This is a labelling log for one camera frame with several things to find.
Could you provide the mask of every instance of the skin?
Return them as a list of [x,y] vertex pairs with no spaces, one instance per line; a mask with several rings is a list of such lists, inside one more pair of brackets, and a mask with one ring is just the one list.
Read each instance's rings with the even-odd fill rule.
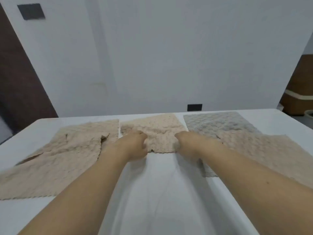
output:
[[260,234],[312,234],[313,190],[195,132],[175,135],[179,153],[220,177]]
[[[227,186],[258,232],[311,234],[313,190],[194,132],[175,135],[179,153],[201,158]],[[144,158],[147,135],[135,131],[108,145],[98,161],[47,205],[19,234],[97,234],[127,162]]]

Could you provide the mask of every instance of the table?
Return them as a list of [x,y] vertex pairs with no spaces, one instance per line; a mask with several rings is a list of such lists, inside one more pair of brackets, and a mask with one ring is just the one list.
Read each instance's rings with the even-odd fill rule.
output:
[[[276,109],[237,110],[264,134],[286,134],[313,155],[313,130]],[[175,113],[186,126],[183,115]],[[157,114],[40,119],[0,146],[0,170],[45,145],[60,127]],[[17,234],[53,197],[0,201],[0,234]],[[180,155],[149,153],[128,163],[99,234],[258,234],[225,185]]]

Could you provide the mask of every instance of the person's left hand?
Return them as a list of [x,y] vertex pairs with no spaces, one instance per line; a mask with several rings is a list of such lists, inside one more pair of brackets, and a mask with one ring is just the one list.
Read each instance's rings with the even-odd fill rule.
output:
[[118,158],[123,162],[138,160],[147,155],[144,141],[148,136],[140,130],[132,131],[105,147],[103,154]]

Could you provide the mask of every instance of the person's left arm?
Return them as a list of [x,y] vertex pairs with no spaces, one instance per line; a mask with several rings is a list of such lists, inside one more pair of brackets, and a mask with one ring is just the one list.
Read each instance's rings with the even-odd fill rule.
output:
[[115,185],[126,163],[144,158],[141,131],[108,145],[98,161],[37,214],[19,235],[98,234]]

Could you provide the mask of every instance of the beige cloth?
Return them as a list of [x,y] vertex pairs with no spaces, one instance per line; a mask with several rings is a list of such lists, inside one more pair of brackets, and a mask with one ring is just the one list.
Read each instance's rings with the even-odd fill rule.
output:
[[217,136],[231,149],[313,188],[313,157],[286,135],[220,131]]
[[118,138],[118,120],[61,128],[52,140],[0,174],[0,200],[56,196],[98,159],[101,140]]
[[162,114],[121,122],[120,131],[123,135],[131,130],[141,130],[148,135],[146,139],[148,152],[172,153],[176,151],[178,144],[174,135],[186,129],[174,114]]

